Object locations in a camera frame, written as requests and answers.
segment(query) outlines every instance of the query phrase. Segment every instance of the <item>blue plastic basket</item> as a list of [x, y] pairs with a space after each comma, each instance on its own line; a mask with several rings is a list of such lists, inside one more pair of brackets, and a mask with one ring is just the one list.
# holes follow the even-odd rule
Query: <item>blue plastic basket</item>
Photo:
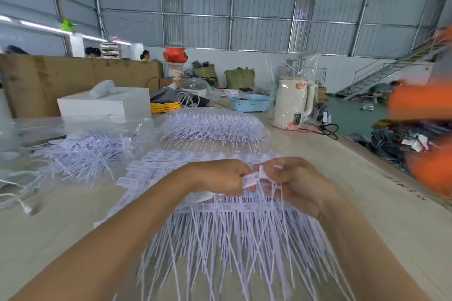
[[272, 104], [272, 98], [262, 94], [249, 94], [250, 99], [240, 100], [236, 95], [229, 96], [230, 107], [239, 112], [266, 112]]

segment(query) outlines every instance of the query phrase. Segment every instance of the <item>white kettle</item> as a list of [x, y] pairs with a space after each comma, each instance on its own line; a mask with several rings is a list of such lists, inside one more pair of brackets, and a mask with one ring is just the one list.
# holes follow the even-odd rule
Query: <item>white kettle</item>
[[293, 130], [308, 117], [314, 105], [315, 82], [298, 79], [279, 81], [272, 125]]

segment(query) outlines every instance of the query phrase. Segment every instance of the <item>forearm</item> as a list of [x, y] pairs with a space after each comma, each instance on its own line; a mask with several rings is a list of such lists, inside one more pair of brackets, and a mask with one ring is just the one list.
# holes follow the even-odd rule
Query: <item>forearm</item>
[[320, 223], [357, 301], [429, 300], [352, 202], [328, 202]]
[[109, 300], [187, 195], [193, 177], [184, 169], [163, 178], [87, 234], [11, 300]]

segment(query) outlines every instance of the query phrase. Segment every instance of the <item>green woven sack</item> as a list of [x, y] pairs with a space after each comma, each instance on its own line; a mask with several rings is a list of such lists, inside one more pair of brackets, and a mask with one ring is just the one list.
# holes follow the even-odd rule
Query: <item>green woven sack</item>
[[254, 69], [238, 67], [234, 70], [226, 70], [225, 75], [227, 87], [230, 89], [237, 90], [244, 87], [254, 87], [254, 77], [256, 76]]
[[218, 77], [217, 77], [217, 73], [215, 73], [215, 65], [214, 64], [211, 64], [208, 67], [194, 68], [193, 72], [195, 72], [200, 78], [201, 77], [216, 78], [217, 81], [215, 81], [215, 87], [218, 88]]

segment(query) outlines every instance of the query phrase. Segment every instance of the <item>fluorescent light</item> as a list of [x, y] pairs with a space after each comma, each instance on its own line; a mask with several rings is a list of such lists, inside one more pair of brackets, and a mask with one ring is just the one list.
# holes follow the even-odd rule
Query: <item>fluorescent light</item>
[[130, 45], [130, 46], [132, 46], [132, 43], [129, 43], [129, 42], [123, 42], [123, 41], [114, 41], [114, 42], [119, 43], [119, 44], [124, 44], [124, 45]]
[[25, 20], [20, 20], [20, 23], [26, 26], [31, 26], [33, 28], [38, 28], [38, 29], [43, 29], [43, 30], [47, 30], [47, 31], [53, 31], [53, 32], [58, 32], [60, 34], [66, 34], [66, 35], [71, 35], [72, 32], [69, 31], [65, 31], [65, 30], [61, 30], [58, 28], [52, 28], [51, 26], [45, 26], [45, 25], [41, 25], [41, 24], [36, 24], [36, 23], [31, 23], [29, 21], [25, 21]]
[[88, 36], [88, 35], [82, 35], [82, 37], [86, 40], [93, 40], [93, 41], [98, 41], [98, 42], [107, 42], [107, 40], [103, 39], [103, 38], [99, 38], [99, 37], [93, 37], [93, 36]]
[[7, 16], [2, 16], [2, 15], [0, 15], [0, 20], [12, 22], [11, 18], [9, 18], [9, 17], [7, 17]]

